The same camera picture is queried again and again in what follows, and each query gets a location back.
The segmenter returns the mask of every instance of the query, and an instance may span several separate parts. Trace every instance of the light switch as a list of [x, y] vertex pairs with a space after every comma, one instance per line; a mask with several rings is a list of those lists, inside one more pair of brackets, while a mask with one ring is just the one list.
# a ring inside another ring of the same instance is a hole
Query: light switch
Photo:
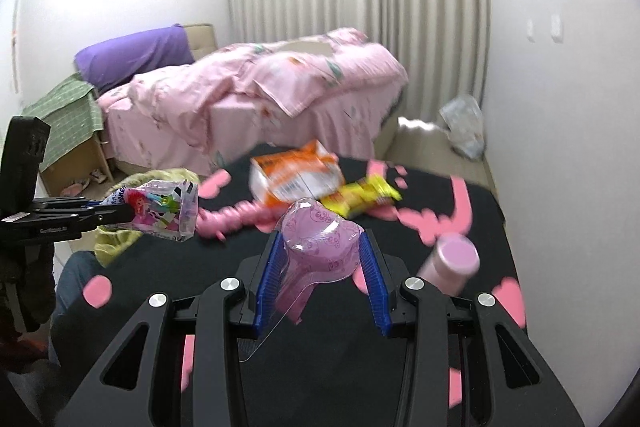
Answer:
[[533, 25], [533, 19], [529, 19], [527, 21], [527, 40], [529, 42], [535, 42], [536, 41], [534, 33], [535, 33], [535, 28], [534, 28], [534, 25]]
[[551, 38], [556, 44], [564, 42], [564, 24], [558, 14], [551, 16]]

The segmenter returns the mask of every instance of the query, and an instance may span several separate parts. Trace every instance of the yellow wrapper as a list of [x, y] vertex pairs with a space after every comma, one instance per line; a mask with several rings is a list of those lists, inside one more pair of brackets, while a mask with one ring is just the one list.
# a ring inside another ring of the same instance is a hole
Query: yellow wrapper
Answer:
[[400, 192], [389, 185], [386, 180], [374, 174], [355, 183], [343, 185], [338, 191], [320, 200], [327, 210], [335, 212], [345, 219], [366, 212], [374, 206], [383, 206], [400, 201]]

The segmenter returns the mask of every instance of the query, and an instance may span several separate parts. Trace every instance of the beige headboard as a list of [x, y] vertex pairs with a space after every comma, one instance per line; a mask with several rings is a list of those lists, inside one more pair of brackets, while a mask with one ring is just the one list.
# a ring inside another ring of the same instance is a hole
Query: beige headboard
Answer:
[[218, 48], [216, 32], [211, 24], [184, 25], [193, 58], [200, 60]]

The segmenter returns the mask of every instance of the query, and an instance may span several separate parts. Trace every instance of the snack bag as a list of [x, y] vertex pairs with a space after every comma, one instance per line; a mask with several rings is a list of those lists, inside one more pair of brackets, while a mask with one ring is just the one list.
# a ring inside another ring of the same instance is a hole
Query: snack bag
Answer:
[[123, 187], [101, 204], [122, 203], [133, 206], [136, 217], [130, 223], [105, 227], [108, 230], [139, 230], [174, 241], [186, 241], [193, 236], [198, 216], [198, 186], [188, 180], [152, 180], [140, 187]]
[[338, 188], [335, 194], [322, 198], [320, 203], [327, 210], [345, 219], [351, 219], [374, 206], [391, 204], [394, 200], [401, 199], [400, 192], [389, 185], [382, 176], [374, 174]]
[[344, 184], [337, 159], [318, 140], [301, 149], [251, 159], [249, 188], [266, 206], [315, 200], [333, 194]]

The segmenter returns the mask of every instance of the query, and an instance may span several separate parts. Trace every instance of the green cloth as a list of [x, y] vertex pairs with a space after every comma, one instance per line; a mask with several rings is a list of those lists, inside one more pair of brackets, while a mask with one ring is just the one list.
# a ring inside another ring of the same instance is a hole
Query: green cloth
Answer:
[[[133, 174], [125, 178], [119, 184], [111, 187], [107, 192], [107, 196], [121, 187], [140, 187], [140, 185], [144, 185], [151, 180], [167, 180], [173, 182], [188, 180], [195, 184], [200, 183], [198, 175], [187, 169], [149, 171], [144, 174]], [[138, 232], [137, 230], [107, 230], [105, 227], [98, 227], [95, 235], [95, 257], [102, 266], [106, 267], [117, 256], [139, 240], [140, 237], [142, 237], [142, 232]]]
[[104, 129], [93, 89], [80, 73], [75, 73], [22, 112], [23, 116], [36, 116], [51, 126], [40, 171], [90, 139], [95, 131]]

